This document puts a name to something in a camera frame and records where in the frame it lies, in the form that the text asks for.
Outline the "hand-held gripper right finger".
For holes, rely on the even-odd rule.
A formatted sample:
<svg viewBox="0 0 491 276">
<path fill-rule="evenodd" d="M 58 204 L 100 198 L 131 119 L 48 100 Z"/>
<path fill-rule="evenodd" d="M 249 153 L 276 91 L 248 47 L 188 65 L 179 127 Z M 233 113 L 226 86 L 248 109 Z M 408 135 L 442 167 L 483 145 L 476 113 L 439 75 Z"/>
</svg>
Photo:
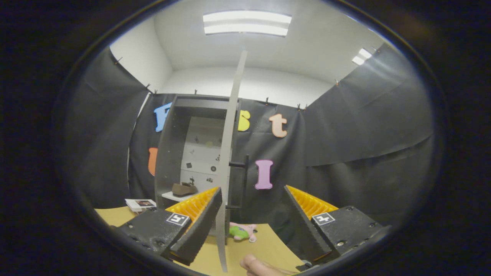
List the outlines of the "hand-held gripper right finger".
<svg viewBox="0 0 491 276">
<path fill-rule="evenodd" d="M 381 240 L 391 229 L 352 205 L 337 208 L 296 187 L 284 187 L 283 202 L 312 265 L 354 253 Z"/>
</svg>

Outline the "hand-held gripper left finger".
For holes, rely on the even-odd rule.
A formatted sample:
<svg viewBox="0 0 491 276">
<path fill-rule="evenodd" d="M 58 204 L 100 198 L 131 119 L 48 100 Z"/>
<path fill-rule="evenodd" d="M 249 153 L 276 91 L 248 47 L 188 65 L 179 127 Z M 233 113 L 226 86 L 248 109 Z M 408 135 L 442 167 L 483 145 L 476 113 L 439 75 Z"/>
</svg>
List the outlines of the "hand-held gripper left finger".
<svg viewBox="0 0 491 276">
<path fill-rule="evenodd" d="M 149 208 L 115 230 L 140 248 L 189 265 L 207 239 L 221 205 L 221 188 L 213 187 L 166 209 Z"/>
</svg>

